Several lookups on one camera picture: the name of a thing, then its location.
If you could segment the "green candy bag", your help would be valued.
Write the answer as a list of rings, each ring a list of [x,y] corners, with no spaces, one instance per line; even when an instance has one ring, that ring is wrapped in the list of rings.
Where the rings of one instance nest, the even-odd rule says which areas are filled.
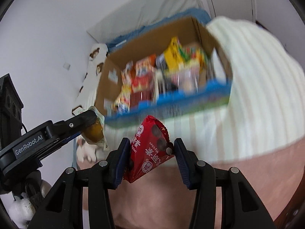
[[[207,69],[209,58],[206,52],[200,46],[194,45],[182,47],[180,54],[185,66],[199,64],[200,69]]]

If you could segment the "brown snack packet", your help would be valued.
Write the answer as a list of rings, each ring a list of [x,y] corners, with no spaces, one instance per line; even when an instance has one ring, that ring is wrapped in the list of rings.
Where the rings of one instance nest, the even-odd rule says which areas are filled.
[[[153,92],[152,90],[141,90],[130,95],[130,107],[133,108],[138,106],[142,101],[152,101]]]

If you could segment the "bear print pillow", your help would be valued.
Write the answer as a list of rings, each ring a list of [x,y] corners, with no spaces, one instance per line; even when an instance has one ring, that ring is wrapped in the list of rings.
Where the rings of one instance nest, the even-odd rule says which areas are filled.
[[[97,87],[103,71],[103,65],[107,58],[108,48],[106,44],[94,44],[89,54],[87,72],[79,90],[79,94],[72,107],[72,114],[87,110],[96,101]]]

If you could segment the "small red packet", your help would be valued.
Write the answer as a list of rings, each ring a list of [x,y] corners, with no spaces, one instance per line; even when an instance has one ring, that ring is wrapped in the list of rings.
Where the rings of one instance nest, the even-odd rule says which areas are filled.
[[[146,116],[131,141],[130,164],[124,179],[135,182],[173,158],[173,151],[165,125],[151,115]]]

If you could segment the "white cookie packet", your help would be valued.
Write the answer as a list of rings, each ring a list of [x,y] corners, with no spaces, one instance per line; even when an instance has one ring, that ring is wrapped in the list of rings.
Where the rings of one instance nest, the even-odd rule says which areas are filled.
[[[224,67],[220,61],[218,53],[216,49],[213,49],[211,55],[211,63],[213,65],[214,78],[221,84],[226,83],[226,73],[224,71]]]

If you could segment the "yellow panda snack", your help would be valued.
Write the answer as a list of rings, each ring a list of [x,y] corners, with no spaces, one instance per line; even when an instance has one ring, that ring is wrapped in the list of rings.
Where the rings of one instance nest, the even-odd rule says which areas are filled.
[[[116,98],[113,104],[113,111],[115,113],[128,113],[130,110],[130,96],[131,96],[131,86],[123,85],[121,87],[121,92]]]

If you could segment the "red long snack packet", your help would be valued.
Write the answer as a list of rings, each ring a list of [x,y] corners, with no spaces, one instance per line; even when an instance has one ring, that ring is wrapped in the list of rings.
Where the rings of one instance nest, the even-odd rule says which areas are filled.
[[[137,93],[144,90],[150,90],[153,86],[153,74],[148,73],[146,75],[135,77],[131,80],[131,92]]]

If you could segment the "wall socket left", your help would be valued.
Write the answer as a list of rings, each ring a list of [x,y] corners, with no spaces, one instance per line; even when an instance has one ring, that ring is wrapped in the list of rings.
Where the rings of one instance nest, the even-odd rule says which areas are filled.
[[[66,69],[66,70],[69,70],[70,67],[71,67],[71,65],[67,62],[65,62],[64,65],[63,65],[63,68]]]

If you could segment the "cardboard milk box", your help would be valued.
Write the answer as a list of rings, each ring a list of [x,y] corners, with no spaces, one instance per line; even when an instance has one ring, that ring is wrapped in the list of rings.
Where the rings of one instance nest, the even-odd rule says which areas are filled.
[[[233,74],[218,41],[196,18],[158,26],[110,53],[95,106],[113,128],[228,104]]]

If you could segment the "grey headboard cushion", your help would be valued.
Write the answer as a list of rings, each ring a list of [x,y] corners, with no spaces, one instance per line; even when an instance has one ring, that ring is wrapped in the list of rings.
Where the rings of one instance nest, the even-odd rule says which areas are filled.
[[[190,8],[203,9],[204,5],[201,0],[129,0],[91,26],[87,33],[97,42],[107,43]]]

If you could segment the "blue bed sheet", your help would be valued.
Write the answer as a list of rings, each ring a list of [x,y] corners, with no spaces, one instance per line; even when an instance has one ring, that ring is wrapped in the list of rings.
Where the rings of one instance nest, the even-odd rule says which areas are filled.
[[[186,17],[194,17],[203,25],[206,25],[211,21],[211,17],[208,15],[207,11],[201,8],[190,8],[175,15],[160,19],[159,21],[151,22],[145,25],[143,24],[137,28],[120,26],[119,29],[121,31],[118,33],[111,32],[110,27],[104,22],[100,22],[104,26],[103,29],[101,29],[98,25],[95,25],[88,29],[87,32],[94,40],[97,41],[97,44],[106,44],[108,48],[107,54],[110,54],[120,49],[128,41],[135,39],[144,33]]]

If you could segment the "orange panda snack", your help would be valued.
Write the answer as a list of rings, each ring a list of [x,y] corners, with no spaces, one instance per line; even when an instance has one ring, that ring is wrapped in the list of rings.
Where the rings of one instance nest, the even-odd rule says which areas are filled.
[[[156,55],[152,54],[136,62],[136,77],[142,77],[155,70]]]
[[[131,85],[133,71],[133,61],[130,61],[126,64],[125,69],[121,72],[121,79],[123,85]]]

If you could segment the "beige chocolate stick packet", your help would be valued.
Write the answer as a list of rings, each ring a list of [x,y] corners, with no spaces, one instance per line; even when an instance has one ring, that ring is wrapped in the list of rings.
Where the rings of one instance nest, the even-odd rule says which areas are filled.
[[[157,103],[160,96],[165,94],[165,81],[162,71],[156,70],[153,78],[153,102]]]

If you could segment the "clear jelly candy packet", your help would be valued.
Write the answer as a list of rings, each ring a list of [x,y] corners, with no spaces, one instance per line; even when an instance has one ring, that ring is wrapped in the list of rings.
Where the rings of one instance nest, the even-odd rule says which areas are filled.
[[[95,106],[89,107],[88,110],[93,111],[97,118],[91,126],[82,131],[82,137],[89,145],[96,145],[102,148],[104,151],[109,151],[110,149],[104,135],[104,116]]]

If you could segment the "yellow black snack bag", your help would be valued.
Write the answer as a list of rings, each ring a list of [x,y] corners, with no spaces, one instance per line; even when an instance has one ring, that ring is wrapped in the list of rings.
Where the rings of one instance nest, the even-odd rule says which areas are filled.
[[[156,68],[163,75],[173,74],[184,68],[184,61],[180,54],[182,46],[178,37],[173,37],[166,50],[156,57]]]

